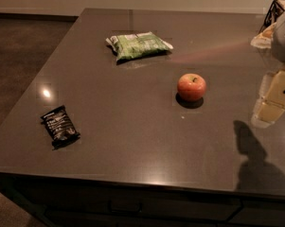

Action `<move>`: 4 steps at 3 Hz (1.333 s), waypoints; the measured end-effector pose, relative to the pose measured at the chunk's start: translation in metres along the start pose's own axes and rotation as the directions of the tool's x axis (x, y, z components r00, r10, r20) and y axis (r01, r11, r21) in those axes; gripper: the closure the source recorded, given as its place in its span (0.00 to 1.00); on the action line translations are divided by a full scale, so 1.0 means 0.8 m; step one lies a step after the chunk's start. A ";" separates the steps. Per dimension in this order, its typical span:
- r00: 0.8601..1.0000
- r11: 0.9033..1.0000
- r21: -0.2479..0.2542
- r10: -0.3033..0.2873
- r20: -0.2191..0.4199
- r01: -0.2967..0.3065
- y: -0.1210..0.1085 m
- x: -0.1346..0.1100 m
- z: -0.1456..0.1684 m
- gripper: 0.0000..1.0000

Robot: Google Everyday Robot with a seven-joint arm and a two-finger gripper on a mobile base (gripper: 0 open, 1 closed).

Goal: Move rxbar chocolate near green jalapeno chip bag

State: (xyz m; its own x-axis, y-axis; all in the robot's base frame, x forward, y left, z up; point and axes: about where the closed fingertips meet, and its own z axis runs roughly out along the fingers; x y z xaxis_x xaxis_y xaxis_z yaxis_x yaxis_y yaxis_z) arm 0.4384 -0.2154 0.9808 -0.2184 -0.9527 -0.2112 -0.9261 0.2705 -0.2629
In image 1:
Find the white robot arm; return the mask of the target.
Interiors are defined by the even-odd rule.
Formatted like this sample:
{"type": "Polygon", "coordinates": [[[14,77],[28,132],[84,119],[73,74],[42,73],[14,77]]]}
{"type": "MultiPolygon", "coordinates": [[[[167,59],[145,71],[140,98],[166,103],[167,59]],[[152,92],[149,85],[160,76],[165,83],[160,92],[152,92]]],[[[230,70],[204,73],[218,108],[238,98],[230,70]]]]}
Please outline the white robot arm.
{"type": "Polygon", "coordinates": [[[278,71],[266,73],[259,87],[251,122],[255,127],[264,129],[285,113],[285,11],[254,37],[251,45],[269,49],[282,65],[278,71]]]}

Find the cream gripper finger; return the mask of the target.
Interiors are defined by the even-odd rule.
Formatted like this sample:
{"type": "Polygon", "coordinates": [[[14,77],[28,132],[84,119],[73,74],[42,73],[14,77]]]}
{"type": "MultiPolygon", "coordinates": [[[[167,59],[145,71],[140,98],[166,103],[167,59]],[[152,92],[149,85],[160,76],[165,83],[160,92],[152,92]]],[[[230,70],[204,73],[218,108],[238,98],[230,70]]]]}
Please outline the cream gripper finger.
{"type": "Polygon", "coordinates": [[[274,120],[276,122],[285,113],[285,69],[273,74],[273,80],[264,98],[267,103],[274,106],[274,120]]]}
{"type": "Polygon", "coordinates": [[[256,104],[251,117],[251,123],[256,128],[265,129],[275,122],[274,106],[267,103],[264,98],[270,88],[273,77],[274,74],[269,72],[262,78],[262,82],[258,91],[258,99],[256,100],[256,104]]]}

